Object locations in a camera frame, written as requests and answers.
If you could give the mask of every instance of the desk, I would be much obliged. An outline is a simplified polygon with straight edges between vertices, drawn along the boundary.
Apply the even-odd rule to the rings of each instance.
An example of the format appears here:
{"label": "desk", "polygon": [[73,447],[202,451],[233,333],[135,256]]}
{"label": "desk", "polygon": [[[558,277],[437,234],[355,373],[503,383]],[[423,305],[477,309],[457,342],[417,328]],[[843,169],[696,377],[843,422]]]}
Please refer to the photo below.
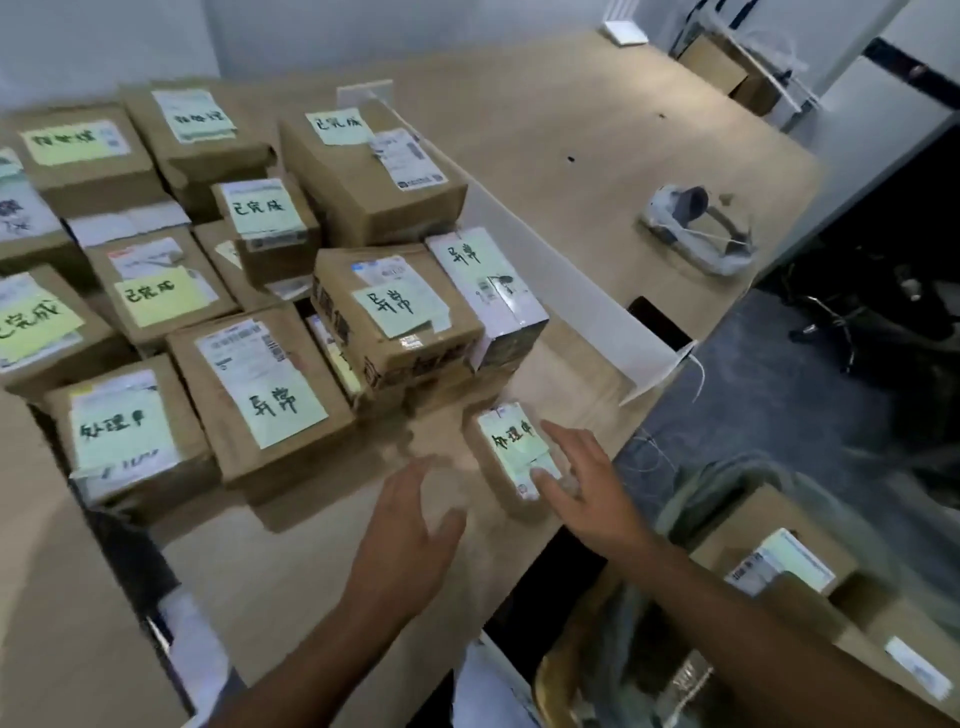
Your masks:
{"label": "desk", "polygon": [[[596,34],[515,48],[446,53],[250,86],[265,132],[280,110],[333,108],[337,85],[392,78],[397,110],[612,297],[644,294],[687,333],[705,337],[750,283],[707,279],[635,214],[667,182],[746,197],[771,250],[816,191],[815,160],[651,47],[616,49]],[[658,398],[617,402],[627,382],[554,320],[507,388],[536,414],[588,427],[610,454]],[[424,483],[437,518],[468,505],[468,530],[444,588],[348,701],[339,725],[399,726],[462,655],[557,529],[508,519],[459,435],[461,407],[378,423],[356,449],[317,463],[294,491],[251,509],[214,493],[156,529],[248,682],[336,602],[385,474],[412,454],[446,467]]]}
{"label": "desk", "polygon": [[0,463],[0,726],[181,726],[186,711],[42,433],[5,392]]}

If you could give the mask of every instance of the package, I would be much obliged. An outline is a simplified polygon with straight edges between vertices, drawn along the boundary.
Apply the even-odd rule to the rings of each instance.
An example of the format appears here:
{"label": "package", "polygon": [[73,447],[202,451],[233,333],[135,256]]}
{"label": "package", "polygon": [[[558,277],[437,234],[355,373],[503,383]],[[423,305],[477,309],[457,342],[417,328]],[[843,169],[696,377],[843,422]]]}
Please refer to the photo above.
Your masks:
{"label": "package", "polygon": [[354,424],[333,374],[292,303],[169,338],[224,482],[275,493],[316,467]]}
{"label": "package", "polygon": [[[690,558],[734,586],[756,594],[766,581],[751,567],[728,573],[731,564],[759,554],[773,573],[787,570],[822,595],[830,595],[856,571],[856,560],[776,488],[763,485],[693,549]],[[756,586],[739,584],[742,579]]]}
{"label": "package", "polygon": [[174,197],[195,222],[219,217],[212,184],[263,178],[276,163],[270,144],[221,81],[128,87],[120,98]]}
{"label": "package", "polygon": [[467,412],[463,431],[480,472],[508,513],[519,514],[524,504],[540,500],[530,478],[532,468],[563,477],[538,423],[519,402]]}
{"label": "package", "polygon": [[49,263],[73,287],[95,285],[86,256],[36,193],[11,147],[0,149],[0,276]]}
{"label": "package", "polygon": [[166,199],[154,161],[119,106],[16,113],[3,123],[27,177],[58,217]]}
{"label": "package", "polygon": [[326,213],[335,247],[421,240],[460,217],[467,183],[379,101],[289,113],[279,133],[284,168]]}
{"label": "package", "polygon": [[[777,74],[763,57],[754,54],[754,58],[771,74]],[[723,36],[697,36],[677,61],[757,116],[770,113],[780,100],[780,91],[756,63]]]}
{"label": "package", "polygon": [[49,265],[0,281],[0,386],[34,404],[136,354]]}
{"label": "package", "polygon": [[46,402],[87,505],[150,521],[219,480],[166,354],[55,390]]}
{"label": "package", "polygon": [[313,272],[320,225],[293,178],[215,184],[213,196],[252,285]]}
{"label": "package", "polygon": [[314,279],[317,313],[374,391],[438,374],[483,333],[421,244],[320,249]]}
{"label": "package", "polygon": [[243,261],[231,237],[233,230],[227,222],[218,220],[215,223],[198,225],[193,229],[193,234],[210,262],[213,263],[213,267],[217,269],[228,291],[245,311],[256,311],[282,301],[300,301],[310,295],[310,285],[313,281],[312,265],[310,272],[305,276],[277,280],[267,283],[263,289],[256,288],[247,280]]}
{"label": "package", "polygon": [[427,247],[484,325],[467,354],[474,372],[516,368],[550,317],[484,228],[428,238]]}
{"label": "package", "polygon": [[911,674],[928,702],[960,718],[960,645],[920,607],[865,573],[830,600],[877,649]]}
{"label": "package", "polygon": [[188,228],[114,240],[86,254],[118,327],[142,351],[158,352],[168,333],[238,309]]}

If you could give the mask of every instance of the stack of boxes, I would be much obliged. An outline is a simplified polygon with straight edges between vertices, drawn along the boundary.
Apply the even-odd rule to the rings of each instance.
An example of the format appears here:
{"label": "stack of boxes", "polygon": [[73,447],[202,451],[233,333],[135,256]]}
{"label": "stack of boxes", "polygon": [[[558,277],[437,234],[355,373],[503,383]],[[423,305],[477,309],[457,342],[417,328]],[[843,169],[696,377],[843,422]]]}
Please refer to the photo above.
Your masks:
{"label": "stack of boxes", "polygon": [[271,497],[358,422],[509,376],[545,327],[458,228],[466,182],[380,102],[281,117],[278,173],[222,82],[119,98],[0,120],[0,384],[88,502]]}

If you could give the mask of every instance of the finger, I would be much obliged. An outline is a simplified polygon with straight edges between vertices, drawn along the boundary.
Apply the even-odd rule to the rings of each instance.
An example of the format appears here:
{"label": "finger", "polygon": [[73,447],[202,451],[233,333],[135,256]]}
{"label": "finger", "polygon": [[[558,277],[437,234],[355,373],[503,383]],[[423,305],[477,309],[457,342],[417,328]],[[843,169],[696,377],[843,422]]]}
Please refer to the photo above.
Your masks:
{"label": "finger", "polygon": [[580,514],[582,505],[576,498],[568,494],[557,479],[543,468],[534,468],[530,471],[530,477],[540,491],[543,499],[550,504],[550,507],[560,516],[560,520],[570,525],[576,521]]}

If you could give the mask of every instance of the cardboard box on shelf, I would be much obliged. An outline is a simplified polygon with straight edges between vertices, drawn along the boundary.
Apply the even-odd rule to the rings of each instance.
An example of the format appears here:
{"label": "cardboard box on shelf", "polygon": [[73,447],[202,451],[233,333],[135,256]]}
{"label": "cardboard box on shelf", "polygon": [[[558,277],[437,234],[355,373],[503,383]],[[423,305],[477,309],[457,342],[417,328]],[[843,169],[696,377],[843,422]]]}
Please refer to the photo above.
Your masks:
{"label": "cardboard box on shelf", "polygon": [[184,329],[168,341],[231,488],[260,499],[299,482],[318,451],[354,425],[292,303]]}
{"label": "cardboard box on shelf", "polygon": [[225,316],[237,304],[186,227],[87,248],[117,326],[142,351],[177,330]]}
{"label": "cardboard box on shelf", "polygon": [[55,390],[46,402],[88,505],[148,522],[219,482],[166,354]]}
{"label": "cardboard box on shelf", "polygon": [[154,161],[119,106],[27,111],[2,123],[27,177],[58,217],[166,199]]}
{"label": "cardboard box on shelf", "polygon": [[759,548],[780,570],[830,595],[856,571],[856,560],[776,488],[763,485],[740,502],[693,549],[690,558],[720,575]]}
{"label": "cardboard box on shelf", "polygon": [[550,317],[483,228],[428,238],[427,247],[484,325],[468,353],[474,372],[520,365]]}
{"label": "cardboard box on shelf", "polygon": [[320,224],[292,177],[215,184],[213,196],[252,285],[313,272]]}
{"label": "cardboard box on shelf", "polygon": [[[374,391],[424,381],[462,362],[483,333],[422,244],[320,249],[314,279],[314,307]],[[387,297],[395,298],[380,308]]]}
{"label": "cardboard box on shelf", "polygon": [[[348,138],[324,142],[333,124],[358,126],[340,130]],[[400,133],[380,135],[393,130]],[[421,240],[452,231],[460,217],[467,183],[422,149],[379,101],[359,109],[291,112],[280,117],[279,133],[284,166],[326,213],[335,247]],[[382,161],[370,145],[374,135]]]}
{"label": "cardboard box on shelf", "polygon": [[284,301],[302,301],[310,296],[311,272],[306,276],[267,283],[263,289],[256,288],[247,280],[243,261],[237,254],[233,230],[224,220],[198,225],[193,234],[204,253],[217,269],[233,298],[245,311],[256,311]]}
{"label": "cardboard box on shelf", "polygon": [[830,600],[878,650],[911,674],[928,702],[960,719],[960,645],[917,604],[865,573]]}
{"label": "cardboard box on shelf", "polygon": [[0,386],[33,404],[136,354],[49,265],[0,281]]}
{"label": "cardboard box on shelf", "polygon": [[276,163],[229,85],[188,78],[122,88],[120,98],[174,197],[195,222],[217,215],[210,186],[254,180]]}

